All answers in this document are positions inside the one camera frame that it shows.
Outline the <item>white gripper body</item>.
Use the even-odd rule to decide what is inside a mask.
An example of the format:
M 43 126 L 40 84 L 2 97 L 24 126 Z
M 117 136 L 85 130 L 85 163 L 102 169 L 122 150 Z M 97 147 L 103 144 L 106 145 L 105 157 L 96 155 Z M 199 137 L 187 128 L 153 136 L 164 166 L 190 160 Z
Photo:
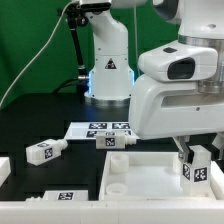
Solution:
M 140 139 L 224 132 L 224 94 L 203 94 L 196 82 L 160 82 L 140 76 L 129 124 Z

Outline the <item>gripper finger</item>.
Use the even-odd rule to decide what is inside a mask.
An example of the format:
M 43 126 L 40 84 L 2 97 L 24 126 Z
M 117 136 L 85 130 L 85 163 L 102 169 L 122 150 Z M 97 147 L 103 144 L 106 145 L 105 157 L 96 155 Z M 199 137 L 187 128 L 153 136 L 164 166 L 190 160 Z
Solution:
M 189 136 L 176 136 L 173 138 L 178 148 L 178 158 L 182 163 L 192 164 L 194 159 L 194 151 L 190 149 L 187 143 L 190 140 Z
M 219 150 L 224 149 L 224 132 L 220 132 L 215 136 L 212 145 Z

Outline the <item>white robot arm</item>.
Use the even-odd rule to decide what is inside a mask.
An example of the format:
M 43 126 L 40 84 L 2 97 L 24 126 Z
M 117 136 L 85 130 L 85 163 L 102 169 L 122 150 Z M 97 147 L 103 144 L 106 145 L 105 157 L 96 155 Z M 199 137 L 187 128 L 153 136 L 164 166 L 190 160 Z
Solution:
M 128 31 L 112 8 L 150 2 L 165 21 L 178 24 L 175 41 L 142 53 L 139 77 L 128 63 Z M 87 97 L 129 102 L 128 122 L 141 139 L 171 137 L 190 162 L 191 135 L 224 132 L 224 0 L 87 0 L 95 64 Z

